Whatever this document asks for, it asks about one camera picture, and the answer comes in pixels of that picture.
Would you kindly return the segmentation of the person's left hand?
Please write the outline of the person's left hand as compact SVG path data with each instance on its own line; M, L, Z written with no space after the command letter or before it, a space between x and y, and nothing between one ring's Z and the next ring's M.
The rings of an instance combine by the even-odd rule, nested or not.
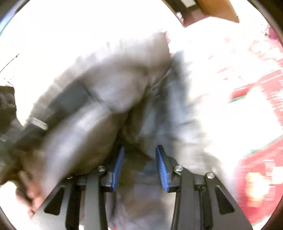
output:
M27 207L27 213L31 219L44 202L45 197L42 195L39 185L26 172L20 171L18 176L20 186L15 192L16 199Z

